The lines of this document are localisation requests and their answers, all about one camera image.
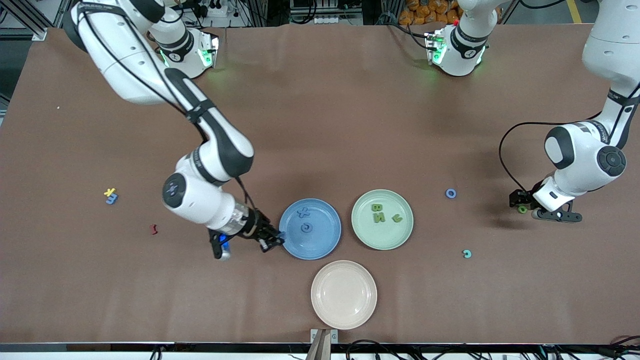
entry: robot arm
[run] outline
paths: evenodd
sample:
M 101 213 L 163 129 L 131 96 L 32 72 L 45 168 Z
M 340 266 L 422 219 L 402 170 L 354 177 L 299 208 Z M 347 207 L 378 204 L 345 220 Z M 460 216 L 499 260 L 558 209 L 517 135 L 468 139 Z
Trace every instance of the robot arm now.
M 458 25 L 447 25 L 426 40 L 431 63 L 453 76 L 470 74 L 482 61 L 486 41 L 498 21 L 503 0 L 458 0 L 464 14 Z
M 72 24 L 64 27 L 120 97 L 136 104 L 169 102 L 208 138 L 181 158 L 166 180 L 165 207 L 209 228 L 217 258 L 222 256 L 216 252 L 222 235 L 257 240 L 263 252 L 281 245 L 268 218 L 220 188 L 251 169 L 251 143 L 185 73 L 165 67 L 143 38 L 164 11 L 153 0 L 83 1 L 70 10 L 67 21 Z
M 167 7 L 164 16 L 149 29 L 168 67 L 179 69 L 191 79 L 214 66 L 218 38 L 187 28 L 175 10 Z
M 593 119 L 549 131 L 545 152 L 556 171 L 529 192 L 533 197 L 529 201 L 543 208 L 535 211 L 534 217 L 547 218 L 546 212 L 553 213 L 574 198 L 605 186 L 627 166 L 622 148 L 640 99 L 640 12 L 634 3 L 600 3 L 582 62 L 594 74 L 611 81 L 607 100 Z M 555 220 L 564 214 L 555 212 Z

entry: black cable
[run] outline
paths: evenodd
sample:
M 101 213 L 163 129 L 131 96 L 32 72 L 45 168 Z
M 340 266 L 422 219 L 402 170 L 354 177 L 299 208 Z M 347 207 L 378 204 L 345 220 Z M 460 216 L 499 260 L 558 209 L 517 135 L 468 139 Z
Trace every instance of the black cable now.
M 2 24 L 4 22 L 4 20 L 6 19 L 6 16 L 9 14 L 9 11 L 5 8 L 3 8 L 2 6 L 0 6 L 0 16 L 3 16 L 2 20 L 0 20 L 0 24 Z
M 448 352 L 450 352 L 450 351 L 453 351 L 453 349 L 452 349 L 452 348 L 445 349 L 445 350 L 443 350 L 441 353 L 439 353 L 438 355 L 436 355 L 436 357 L 434 357 L 434 358 L 433 358 L 433 359 L 431 359 L 431 360 L 438 360 L 438 359 L 440 359 L 442 356 L 444 356 L 446 353 L 448 353 Z
M 345 351 L 344 355 L 346 357 L 347 360 L 351 360 L 351 347 L 353 345 L 356 345 L 358 343 L 371 343 L 368 345 L 377 345 L 379 347 L 381 347 L 382 349 L 384 349 L 386 352 L 388 352 L 389 354 L 395 356 L 396 358 L 398 358 L 398 360 L 407 360 L 405 358 L 403 358 L 402 356 L 398 355 L 397 352 L 387 348 L 385 345 L 382 345 L 381 343 L 378 343 L 377 341 L 373 341 L 373 340 L 367 340 L 367 339 L 360 339 L 360 340 L 356 340 L 352 343 L 349 344 L 349 346 L 347 346 L 347 350 Z
M 253 23 L 253 19 L 249 18 L 249 15 L 246 13 L 246 10 L 244 9 L 244 6 L 241 6 L 242 8 L 242 13 L 244 14 L 244 17 L 246 17 L 247 22 L 249 22 L 248 25 L 250 25 L 252 28 L 255 28 L 255 24 Z
M 418 44 L 419 47 L 425 49 L 425 50 L 432 50 L 432 51 L 436 51 L 437 48 L 435 47 L 431 47 L 431 46 L 426 46 L 426 45 L 422 45 L 418 39 L 415 38 L 415 35 L 413 34 L 413 32 L 411 31 L 411 27 L 409 25 L 406 26 L 406 28 L 409 30 L 409 35 L 411 35 L 411 38 L 413 39 L 413 41 Z
M 162 73 L 160 72 L 160 69 L 158 68 L 158 66 L 156 65 L 153 56 L 149 50 L 145 47 L 145 44 L 142 42 L 142 40 L 140 40 L 140 38 L 138 38 L 138 36 L 136 36 L 135 34 L 137 34 L 137 31 L 133 28 L 133 25 L 131 24 L 130 20 L 128 17 L 126 16 L 122 16 L 123 20 L 127 23 L 129 29 L 132 31 L 132 33 L 134 34 L 134 37 L 136 38 L 136 40 L 138 41 L 139 45 L 142 46 L 142 48 L 145 50 L 147 56 L 149 57 L 149 60 L 151 61 L 152 65 L 154 66 L 154 68 L 156 69 L 156 72 L 158 73 L 158 76 L 162 79 L 164 85 L 167 87 L 167 90 L 171 93 L 171 95 L 173 96 L 173 98 L 175 99 L 177 104 L 174 104 L 173 102 L 171 102 L 169 99 L 167 99 L 164 95 L 160 94 L 156 89 L 152 88 L 146 81 L 142 80 L 139 76 L 137 76 L 133 71 L 131 71 L 131 69 L 129 69 L 128 67 L 126 67 L 123 63 L 120 62 L 120 60 L 118 60 L 118 58 L 113 54 L 113 52 L 111 52 L 111 49 L 109 49 L 105 43 L 102 41 L 102 39 L 98 36 L 97 32 L 95 31 L 95 29 L 93 28 L 93 24 L 91 23 L 90 19 L 89 19 L 89 15 L 90 13 L 85 13 L 83 19 L 86 19 L 86 23 L 87 25 L 89 25 L 89 28 L 91 29 L 91 32 L 93 34 L 93 36 L 98 39 L 98 41 L 100 42 L 101 46 L 107 51 L 107 53 L 109 53 L 109 55 L 116 60 L 116 62 L 118 64 L 120 64 L 120 66 L 122 66 L 123 69 L 125 69 L 132 77 L 134 77 L 135 79 L 137 79 L 142 85 L 144 85 L 146 88 L 148 88 L 151 92 L 153 92 L 154 94 L 158 95 L 158 97 L 160 97 L 162 100 L 164 100 L 167 104 L 169 104 L 172 108 L 176 109 L 179 113 L 181 113 L 183 116 L 186 116 L 186 110 L 182 107 L 182 105 L 180 105 L 180 103 L 178 102 L 178 98 L 175 95 L 175 93 L 173 92 L 173 90 L 171 89 L 171 86 L 169 86 L 169 84 L 166 82 L 165 78 L 162 76 Z M 194 126 L 196 127 L 196 130 L 198 130 L 198 133 L 200 134 L 200 137 L 202 138 L 202 143 L 205 143 L 208 139 L 206 134 L 204 133 L 204 131 L 202 130 L 202 128 L 198 125 L 198 124 L 194 124 Z
M 567 349 L 564 350 L 564 352 L 566 352 L 567 354 L 569 354 L 569 356 L 571 356 L 573 358 L 573 360 L 580 360 L 579 357 L 577 357 L 573 352 L 568 351 Z
M 553 347 L 553 351 L 556 353 L 556 359 L 555 360 L 563 360 L 563 357 L 560 354 L 560 351 L 558 351 L 558 349 L 559 349 L 558 346 L 554 346 Z
M 411 35 L 411 38 L 413 39 L 413 41 L 414 41 L 416 44 L 418 44 L 418 46 L 419 46 L 419 47 L 421 47 L 421 48 L 423 48 L 423 49 L 426 49 L 426 50 L 432 50 L 432 51 L 436 51 L 436 50 L 437 50 L 437 48 L 435 48 L 435 47 L 422 45 L 422 44 L 418 41 L 418 39 L 416 39 L 416 37 L 419 37 L 419 38 L 429 38 L 430 36 L 428 36 L 428 35 L 419 35 L 419 34 L 414 33 L 413 31 L 411 31 L 411 27 L 410 27 L 409 25 L 407 25 L 407 26 L 406 26 L 406 27 L 407 27 L 407 29 L 403 29 L 401 26 L 396 25 L 396 24 L 392 24 L 392 23 L 390 23 L 390 22 L 386 23 L 385 25 L 391 25 L 391 26 L 393 26 L 393 27 L 395 27 L 395 28 L 398 28 L 398 29 L 402 30 L 402 32 L 403 32 L 403 33 L 408 34 L 408 35 Z
M 198 29 L 198 30 L 204 29 L 204 26 L 202 26 L 202 21 L 200 21 L 200 17 L 198 14 L 196 14 L 196 11 L 194 11 L 194 8 L 188 8 L 188 10 L 191 10 L 191 13 L 195 17 L 195 20 L 191 21 L 191 18 L 186 18 L 186 20 L 183 21 L 185 27 Z
M 316 17 L 317 6 L 318 6 L 317 1 L 313 0 L 313 3 L 309 5 L 309 12 L 307 13 L 307 16 L 303 20 L 296 21 L 294 19 L 291 19 L 291 22 L 293 22 L 294 24 L 300 24 L 300 25 L 304 25 L 310 22 L 311 20 L 314 19 L 314 17 Z
M 156 360 L 162 360 L 162 347 L 154 346 L 154 351 L 151 353 L 149 360 L 154 360 L 154 356 L 158 354 Z
M 249 193 L 246 191 L 246 188 L 244 187 L 244 183 L 242 182 L 239 176 L 236 177 L 236 182 L 238 183 L 238 185 L 240 186 L 240 189 L 242 189 L 244 193 L 244 203 L 246 204 L 246 201 L 249 200 L 249 203 L 253 208 L 253 212 L 256 213 L 256 216 L 257 216 L 257 209 L 255 207 L 255 204 L 253 203 L 253 199 L 251 198 L 251 195 L 249 195 Z
M 164 20 L 164 19 L 160 18 L 160 21 L 162 21 L 162 22 L 163 22 L 163 23 L 165 23 L 165 24 L 173 24 L 174 22 L 178 22 L 178 21 L 180 21 L 180 20 L 182 19 L 182 16 L 183 16 L 183 15 L 184 15 L 184 8 L 181 8 L 181 9 L 180 9 L 180 16 L 178 16 L 178 19 L 175 19 L 175 20 L 173 20 L 173 21 L 166 21 L 166 20 Z
M 475 352 L 467 352 L 467 354 L 469 356 L 473 357 L 475 360 L 493 360 L 493 358 L 491 358 L 491 353 L 487 353 L 487 354 L 489 354 L 489 358 L 483 356 L 482 353 L 478 354 L 478 353 L 475 353 Z
M 638 91 L 640 89 L 640 83 L 638 83 L 638 85 L 636 86 L 636 88 L 631 92 L 631 94 L 629 94 L 629 96 L 627 96 L 628 99 L 631 99 L 631 97 L 636 93 L 636 91 Z M 618 112 L 618 117 L 616 118 L 616 122 L 613 124 L 613 128 L 611 129 L 611 136 L 613 136 L 613 134 L 616 131 L 616 127 L 618 126 L 618 122 L 620 121 L 620 117 L 622 116 L 622 112 L 625 111 L 626 106 L 620 106 L 620 111 Z
M 587 118 L 586 120 L 592 120 L 595 119 L 595 117 L 597 117 L 600 114 L 600 112 L 598 112 L 596 115 L 593 115 L 592 117 Z M 511 180 L 513 180 L 514 183 L 516 183 L 516 185 L 518 185 L 518 187 L 523 191 L 526 192 L 524 186 L 522 186 L 522 184 L 520 184 L 520 182 L 518 180 L 516 180 L 515 177 L 513 177 L 513 175 L 511 174 L 511 172 L 509 171 L 509 169 L 507 168 L 507 165 L 504 164 L 504 160 L 502 159 L 502 144 L 504 143 L 504 139 L 507 138 L 507 135 L 512 132 L 512 130 L 514 130 L 516 127 L 520 127 L 523 125 L 549 125 L 549 126 L 560 126 L 560 125 L 567 125 L 567 124 L 573 124 L 575 121 L 571 121 L 571 122 L 538 122 L 538 121 L 527 121 L 527 122 L 521 122 L 519 124 L 515 124 L 514 126 L 511 126 L 511 128 L 509 130 L 507 130 L 506 133 L 504 133 L 504 135 L 502 135 L 502 139 L 500 139 L 500 145 L 498 145 L 498 158 L 500 159 L 500 164 L 502 164 L 502 168 L 504 169 L 504 171 L 507 173 L 507 175 L 511 178 Z
M 538 349 L 540 350 L 540 360 L 549 360 L 549 353 L 545 351 L 545 348 L 542 345 L 538 345 Z
M 154 38 L 154 36 L 151 35 L 151 31 L 147 31 L 147 34 L 145 36 L 147 37 L 147 40 L 156 42 L 156 38 Z
M 558 4 L 563 3 L 563 2 L 565 2 L 565 1 L 566 1 L 566 0 L 557 0 L 557 1 L 554 1 L 553 3 L 546 4 L 546 5 L 532 6 L 532 5 L 529 5 L 529 4 L 525 3 L 525 2 L 524 2 L 524 1 L 522 1 L 522 0 L 518 0 L 518 2 L 519 2 L 520 4 L 522 4 L 522 6 L 524 6 L 524 7 L 526 7 L 526 8 L 529 8 L 529 9 L 533 9 L 533 10 L 550 8 L 551 6 L 558 5 Z
M 513 12 L 516 11 L 516 8 L 518 7 L 518 4 L 520 4 L 520 2 L 518 0 L 512 0 L 511 1 L 509 6 L 507 7 L 507 10 L 504 12 L 507 15 L 507 17 L 503 17 L 502 20 L 500 20 L 499 24 L 506 24 L 507 23 L 507 20 L 509 20 L 511 15 L 513 15 Z
M 640 339 L 640 335 L 629 336 L 629 337 L 624 338 L 624 339 L 622 339 L 622 340 L 620 340 L 620 341 L 616 341 L 615 343 L 611 343 L 611 345 L 612 345 L 612 346 L 615 346 L 615 345 L 622 345 L 622 344 L 624 344 L 624 343 L 626 343 L 626 342 L 629 342 L 629 341 L 631 341 L 631 340 L 636 340 L 636 339 Z
M 246 8 L 247 8 L 247 9 L 249 9 L 249 12 L 252 12 L 254 15 L 257 15 L 259 18 L 261 18 L 262 20 L 264 20 L 264 22 L 267 22 L 267 21 L 268 21 L 266 17 L 264 17 L 264 16 L 260 15 L 260 13 L 259 13 L 259 12 L 257 12 L 257 11 L 255 11 L 254 9 L 250 8 L 250 7 L 249 7 L 249 4 L 246 4 Z
M 109 55 L 118 63 L 120 64 L 120 66 L 122 66 L 123 69 L 125 69 L 129 75 L 131 75 L 133 78 L 135 78 L 136 80 L 138 80 L 142 85 L 144 85 L 146 88 L 148 88 L 151 92 L 153 92 L 154 94 L 158 95 L 158 97 L 160 97 L 162 100 L 164 100 L 167 104 L 169 104 L 172 108 L 176 109 L 179 113 L 186 115 L 186 111 L 184 111 L 184 109 L 182 109 L 181 107 L 178 107 L 176 104 L 174 104 L 173 102 L 171 102 L 169 99 L 167 99 L 164 95 L 160 94 L 156 89 L 152 88 L 149 84 L 147 84 L 146 81 L 142 80 L 138 75 L 136 75 L 133 71 L 131 71 L 131 69 L 129 69 L 128 67 L 126 67 L 122 62 L 120 62 L 120 60 L 118 60 L 118 58 L 113 54 L 113 52 L 111 51 L 111 49 L 102 41 L 102 38 L 98 36 L 95 28 L 93 27 L 93 24 L 91 23 L 91 20 L 89 19 L 89 14 L 91 14 L 90 12 L 86 12 L 84 13 L 84 17 L 82 19 L 79 19 L 80 14 L 77 15 L 76 17 L 76 22 L 79 24 L 80 21 L 85 20 L 86 19 L 86 23 L 87 25 L 89 25 L 89 29 L 91 30 L 93 36 L 98 40 L 98 42 L 100 42 L 100 45 L 105 49 L 105 51 L 107 53 L 109 53 Z M 125 16 L 122 16 L 123 19 L 126 20 L 126 23 L 129 24 L 129 19 Z
M 398 25 L 398 24 L 394 24 L 393 22 L 386 22 L 383 25 L 390 25 L 393 26 L 395 28 L 400 29 L 400 31 L 402 31 L 403 33 L 407 34 L 407 35 L 413 35 L 417 38 L 431 38 L 432 35 L 423 35 L 423 34 L 418 34 L 418 33 L 414 33 L 412 31 L 408 31 L 407 29 L 403 28 L 402 26 Z
M 159 68 L 158 68 L 158 66 L 156 65 L 156 62 L 154 61 L 155 59 L 153 59 L 153 56 L 155 56 L 155 55 L 152 55 L 152 54 L 149 52 L 149 50 L 145 47 L 145 44 L 142 42 L 142 40 L 140 40 L 140 38 L 139 38 L 139 37 L 135 36 L 135 34 L 136 34 L 137 30 L 136 30 L 136 28 L 133 26 L 133 24 L 131 24 L 131 21 L 129 20 L 129 18 L 128 18 L 128 17 L 126 17 L 126 16 L 123 16 L 122 18 L 125 20 L 125 22 L 126 22 L 127 26 L 129 27 L 129 30 L 134 34 L 134 37 L 135 37 L 135 38 L 136 38 L 136 40 L 138 41 L 138 44 L 139 44 L 140 46 L 142 46 L 142 48 L 145 50 L 145 53 L 146 53 L 146 54 L 147 54 L 147 56 L 149 57 L 149 60 L 151 61 L 151 64 L 154 66 L 154 68 L 155 68 L 155 70 L 156 70 L 156 72 L 157 72 L 158 76 L 160 77 L 160 79 L 162 79 L 162 82 L 163 82 L 163 83 L 164 83 L 164 85 L 166 86 L 167 90 L 169 90 L 169 93 L 170 93 L 170 94 L 173 96 L 173 98 L 175 99 L 175 102 L 176 102 L 177 104 L 180 104 L 180 102 L 178 101 L 178 96 L 177 96 L 177 95 L 175 95 L 175 93 L 173 92 L 173 89 L 171 89 L 171 86 L 166 82 L 166 79 L 164 78 L 164 76 L 162 76 L 162 72 L 160 72 L 160 69 L 159 69 Z

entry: brown table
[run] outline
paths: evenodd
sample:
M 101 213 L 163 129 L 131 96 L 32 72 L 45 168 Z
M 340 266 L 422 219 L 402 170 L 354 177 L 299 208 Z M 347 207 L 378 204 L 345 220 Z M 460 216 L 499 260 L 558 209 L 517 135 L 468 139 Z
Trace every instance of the brown table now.
M 31 47 L 0 137 L 0 341 L 308 341 L 323 326 L 311 282 L 338 259 L 362 264 L 378 286 L 373 316 L 342 341 L 637 334 L 637 142 L 625 147 L 624 176 L 577 201 L 577 225 L 510 210 L 515 185 L 497 157 L 517 122 L 601 108 L 607 83 L 580 62 L 588 32 L 498 26 L 485 62 L 452 78 L 382 26 L 230 29 L 218 68 L 197 83 L 255 146 L 244 176 L 253 199 L 276 224 L 290 203 L 323 199 L 343 233 L 321 260 L 236 239 L 225 263 L 204 227 L 160 199 L 197 132 L 167 105 L 121 100 L 87 55 L 50 31 Z M 527 186 L 553 169 L 548 130 L 518 129 L 505 144 Z M 109 187 L 114 206 L 104 203 Z M 446 199 L 452 187 L 458 197 Z M 415 214 L 396 250 L 367 248 L 350 225 L 356 199 L 376 188 L 400 193 Z

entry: green led light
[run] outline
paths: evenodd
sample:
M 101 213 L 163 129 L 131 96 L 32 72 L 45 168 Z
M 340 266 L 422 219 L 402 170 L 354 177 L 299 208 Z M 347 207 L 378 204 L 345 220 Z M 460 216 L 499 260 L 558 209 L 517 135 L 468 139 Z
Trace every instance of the green led light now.
M 476 65 L 478 65 L 480 61 L 482 61 L 482 54 L 484 54 L 485 49 L 486 49 L 486 46 L 483 47 L 482 50 L 480 50 L 480 55 L 478 55 L 478 60 L 476 61 Z
M 205 50 L 200 50 L 198 52 L 198 55 L 200 55 L 200 59 L 202 59 L 202 63 L 205 66 L 211 66 L 212 60 L 211 60 L 211 54 L 209 54 L 207 51 Z
M 438 51 L 436 51 L 435 55 L 433 56 L 433 62 L 435 62 L 436 64 L 440 64 L 442 62 L 442 58 L 444 57 L 444 53 L 447 52 L 447 45 L 444 44 L 441 48 L 438 49 Z
M 164 66 L 169 67 L 169 62 L 166 61 L 166 58 L 164 57 L 164 53 L 162 52 L 162 50 L 160 50 L 160 56 L 162 56 L 162 60 L 164 61 Z

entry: blue plate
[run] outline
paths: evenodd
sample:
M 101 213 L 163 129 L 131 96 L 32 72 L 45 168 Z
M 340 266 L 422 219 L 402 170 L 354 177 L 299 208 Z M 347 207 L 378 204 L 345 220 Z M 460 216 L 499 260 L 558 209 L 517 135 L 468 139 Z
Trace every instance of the blue plate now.
M 319 199 L 302 199 L 282 214 L 280 231 L 284 248 L 302 260 L 317 260 L 335 249 L 342 234 L 336 210 Z

